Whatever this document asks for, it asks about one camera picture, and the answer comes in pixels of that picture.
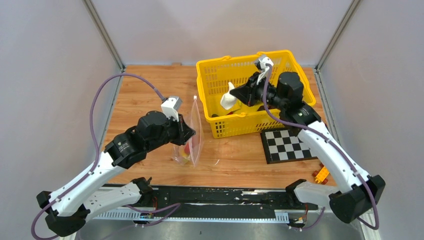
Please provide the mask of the white toy food piece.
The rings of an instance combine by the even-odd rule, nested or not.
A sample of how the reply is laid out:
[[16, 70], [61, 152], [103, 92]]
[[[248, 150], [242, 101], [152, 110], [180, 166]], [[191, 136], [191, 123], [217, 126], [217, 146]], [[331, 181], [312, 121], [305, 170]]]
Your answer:
[[220, 105], [225, 110], [230, 110], [232, 108], [235, 108], [236, 111], [240, 110], [242, 108], [241, 102], [233, 95], [230, 94], [231, 90], [234, 90], [235, 86], [232, 82], [228, 82], [228, 91], [224, 93], [220, 99]]

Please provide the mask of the red toy food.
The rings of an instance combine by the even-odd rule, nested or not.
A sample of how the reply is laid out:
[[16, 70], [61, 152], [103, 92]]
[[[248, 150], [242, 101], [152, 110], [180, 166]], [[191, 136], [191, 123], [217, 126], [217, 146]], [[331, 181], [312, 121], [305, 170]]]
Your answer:
[[184, 147], [184, 154], [186, 156], [196, 155], [198, 153], [198, 143], [194, 140], [190, 140]]

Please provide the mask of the clear zip top bag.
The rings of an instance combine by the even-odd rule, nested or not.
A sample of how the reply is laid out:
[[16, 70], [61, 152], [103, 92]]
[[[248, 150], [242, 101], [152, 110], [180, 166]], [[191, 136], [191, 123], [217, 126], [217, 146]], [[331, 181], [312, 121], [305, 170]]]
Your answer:
[[204, 132], [203, 132], [202, 123], [201, 123], [201, 115], [199, 111], [197, 95], [193, 96], [191, 112], [188, 115], [188, 118], [186, 118], [186, 123], [188, 124], [190, 128], [192, 128], [195, 131], [195, 135], [192, 136], [188, 141], [193, 140], [197, 142], [198, 152], [197, 154], [192, 154], [191, 156], [189, 156], [189, 160], [182, 160], [180, 158], [179, 151], [184, 150], [185, 145], [187, 143], [184, 146], [174, 145], [171, 159], [181, 165], [185, 165], [188, 162], [191, 162], [192, 165], [196, 167], [198, 165], [200, 155], [203, 149], [203, 138], [204, 138]]

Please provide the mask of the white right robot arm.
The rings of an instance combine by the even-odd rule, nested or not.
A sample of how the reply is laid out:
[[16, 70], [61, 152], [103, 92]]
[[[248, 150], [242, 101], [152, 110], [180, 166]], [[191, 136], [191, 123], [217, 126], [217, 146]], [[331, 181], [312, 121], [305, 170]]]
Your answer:
[[259, 72], [245, 84], [228, 84], [229, 104], [240, 101], [251, 107], [263, 103], [280, 111], [270, 117], [289, 128], [328, 169], [337, 186], [331, 187], [299, 179], [286, 187], [286, 204], [298, 209], [304, 203], [329, 208], [344, 223], [357, 219], [371, 229], [378, 229], [380, 220], [377, 203], [386, 186], [380, 175], [370, 175], [361, 168], [330, 134], [319, 114], [303, 100], [304, 85], [296, 72], [283, 72], [276, 86]]

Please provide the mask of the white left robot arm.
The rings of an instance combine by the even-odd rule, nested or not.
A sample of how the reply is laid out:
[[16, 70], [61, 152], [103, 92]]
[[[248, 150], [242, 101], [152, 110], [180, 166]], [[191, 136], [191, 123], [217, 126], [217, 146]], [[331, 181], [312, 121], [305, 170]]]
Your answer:
[[98, 152], [95, 161], [60, 189], [40, 192], [36, 199], [47, 215], [45, 222], [56, 236], [66, 237], [80, 230], [86, 222], [109, 210], [153, 201], [150, 181], [144, 177], [103, 194], [97, 190], [109, 179], [144, 160], [147, 153], [172, 143], [185, 145], [196, 134], [183, 115], [166, 117], [159, 111], [142, 116], [137, 125], [118, 134]]

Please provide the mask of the yellow toy food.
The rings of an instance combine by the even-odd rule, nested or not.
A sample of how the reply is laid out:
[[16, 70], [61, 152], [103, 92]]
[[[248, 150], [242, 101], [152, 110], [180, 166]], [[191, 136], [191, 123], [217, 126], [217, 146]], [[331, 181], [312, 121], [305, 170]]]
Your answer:
[[188, 161], [190, 159], [190, 154], [186, 153], [185, 150], [181, 150], [179, 151], [179, 157], [183, 160], [183, 161]]

